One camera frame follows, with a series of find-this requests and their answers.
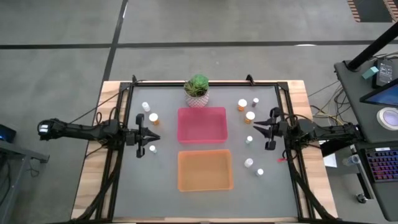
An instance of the gray table surface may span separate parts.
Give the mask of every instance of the gray table surface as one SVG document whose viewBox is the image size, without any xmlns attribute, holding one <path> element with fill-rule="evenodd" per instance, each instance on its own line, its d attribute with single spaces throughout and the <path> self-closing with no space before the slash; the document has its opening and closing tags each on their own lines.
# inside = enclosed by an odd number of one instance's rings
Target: gray table surface
<svg viewBox="0 0 398 224">
<path fill-rule="evenodd" d="M 251 100 L 259 98 L 255 108 Z M 249 105 L 245 112 L 237 110 L 238 100 Z M 273 86 L 211 86 L 209 107 L 226 108 L 228 139 L 223 144 L 180 144 L 177 141 L 177 110 L 187 107 L 182 87 L 135 87 L 130 110 L 129 128 L 135 128 L 135 116 L 143 113 L 141 104 L 149 103 L 151 113 L 159 115 L 160 124 L 150 123 L 145 113 L 144 126 L 162 139 L 153 142 L 157 154 L 146 147 L 146 154 L 136 158 L 137 146 L 126 146 L 118 185 L 115 218 L 207 217 L 268 218 L 296 217 L 297 207 L 286 162 L 279 163 L 284 142 L 276 138 L 275 151 L 265 151 L 264 137 L 252 125 L 244 123 L 247 111 L 256 114 L 255 121 L 269 117 L 277 104 Z M 254 140 L 246 145 L 250 135 Z M 180 192 L 177 188 L 177 156 L 179 151 L 229 149 L 232 155 L 234 189 Z M 250 169 L 244 161 L 253 158 Z M 257 177 L 256 169 L 264 169 Z"/>
</svg>

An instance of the potted plant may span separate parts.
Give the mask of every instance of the potted plant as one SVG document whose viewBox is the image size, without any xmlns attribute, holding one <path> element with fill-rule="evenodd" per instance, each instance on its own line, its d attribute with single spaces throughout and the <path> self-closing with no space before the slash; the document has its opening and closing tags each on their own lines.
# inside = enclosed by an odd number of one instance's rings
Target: potted plant
<svg viewBox="0 0 398 224">
<path fill-rule="evenodd" d="M 185 101 L 190 107 L 202 108 L 209 101 L 209 79 L 201 74 L 193 76 L 184 84 Z"/>
</svg>

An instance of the computer monitor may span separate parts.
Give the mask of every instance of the computer monitor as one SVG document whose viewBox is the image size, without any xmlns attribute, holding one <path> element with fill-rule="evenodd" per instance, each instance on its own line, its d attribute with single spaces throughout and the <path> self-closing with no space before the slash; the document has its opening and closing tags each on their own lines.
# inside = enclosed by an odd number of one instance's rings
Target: computer monitor
<svg viewBox="0 0 398 224">
<path fill-rule="evenodd" d="M 398 78 L 362 96 L 360 102 L 398 107 Z"/>
</svg>

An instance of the gray floor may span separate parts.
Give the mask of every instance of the gray floor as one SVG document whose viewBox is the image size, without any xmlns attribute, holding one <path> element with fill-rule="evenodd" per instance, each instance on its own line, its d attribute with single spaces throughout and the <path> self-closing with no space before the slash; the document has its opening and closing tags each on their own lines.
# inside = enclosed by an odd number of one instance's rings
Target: gray floor
<svg viewBox="0 0 398 224">
<path fill-rule="evenodd" d="M 122 0 L 2 0 L 2 44 L 111 43 Z M 130 0 L 120 43 L 373 40 L 391 23 L 353 20 L 345 0 Z M 222 47 L 119 49 L 110 80 L 188 79 L 202 72 L 211 79 L 305 80 L 308 93 L 336 80 L 333 64 L 353 58 L 366 46 Z M 389 45 L 383 51 L 398 50 Z M 0 123 L 17 130 L 16 144 L 49 153 L 40 175 L 24 177 L 11 223 L 68 220 L 83 163 L 85 141 L 40 142 L 42 119 L 70 121 L 98 99 L 109 49 L 0 50 Z M 323 106 L 338 85 L 310 98 Z M 351 111 L 344 119 L 355 122 Z M 90 124 L 93 115 L 81 120 Z M 327 124 L 319 119 L 320 124 Z M 330 176 L 339 216 L 386 223 L 376 201 L 361 205 L 355 176 Z"/>
</svg>

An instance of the keyboard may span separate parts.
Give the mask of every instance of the keyboard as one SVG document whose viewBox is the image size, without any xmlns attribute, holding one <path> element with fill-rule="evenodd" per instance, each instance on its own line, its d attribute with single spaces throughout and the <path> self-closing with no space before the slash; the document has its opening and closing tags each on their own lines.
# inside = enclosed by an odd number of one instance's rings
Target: keyboard
<svg viewBox="0 0 398 224">
<path fill-rule="evenodd" d="M 373 181 L 398 181 L 398 151 L 367 152 Z"/>
</svg>

